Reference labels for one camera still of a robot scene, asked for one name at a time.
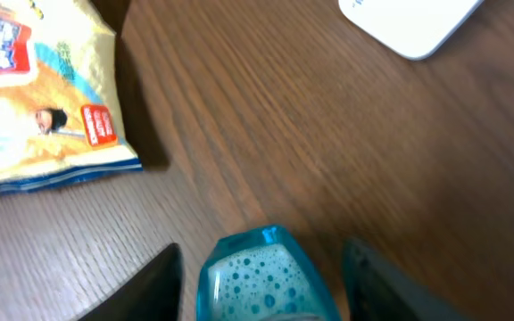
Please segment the teal mouthwash bottle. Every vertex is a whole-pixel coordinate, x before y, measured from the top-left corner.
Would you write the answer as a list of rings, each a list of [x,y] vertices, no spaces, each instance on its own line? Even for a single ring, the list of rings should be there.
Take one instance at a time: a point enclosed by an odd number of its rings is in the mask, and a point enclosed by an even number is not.
[[[339,320],[336,303],[282,226],[218,240],[199,275],[197,320]]]

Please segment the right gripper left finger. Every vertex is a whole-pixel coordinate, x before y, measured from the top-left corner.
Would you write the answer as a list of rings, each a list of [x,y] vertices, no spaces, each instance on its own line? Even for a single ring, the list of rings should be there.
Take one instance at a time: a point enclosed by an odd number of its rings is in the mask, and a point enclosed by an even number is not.
[[[177,320],[184,279],[181,249],[171,243],[80,321]]]

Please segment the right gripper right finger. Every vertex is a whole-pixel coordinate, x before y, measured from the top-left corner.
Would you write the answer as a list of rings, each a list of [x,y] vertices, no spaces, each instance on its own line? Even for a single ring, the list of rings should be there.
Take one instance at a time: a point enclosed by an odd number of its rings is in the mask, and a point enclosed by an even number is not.
[[[359,239],[344,244],[342,275],[352,321],[468,321]]]

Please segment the yellow snack bag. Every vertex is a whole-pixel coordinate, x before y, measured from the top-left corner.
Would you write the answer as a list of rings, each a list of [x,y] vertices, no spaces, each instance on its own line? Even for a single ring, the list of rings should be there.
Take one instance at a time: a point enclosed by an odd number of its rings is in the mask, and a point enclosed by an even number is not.
[[[0,0],[0,194],[139,171],[115,31],[89,1]]]

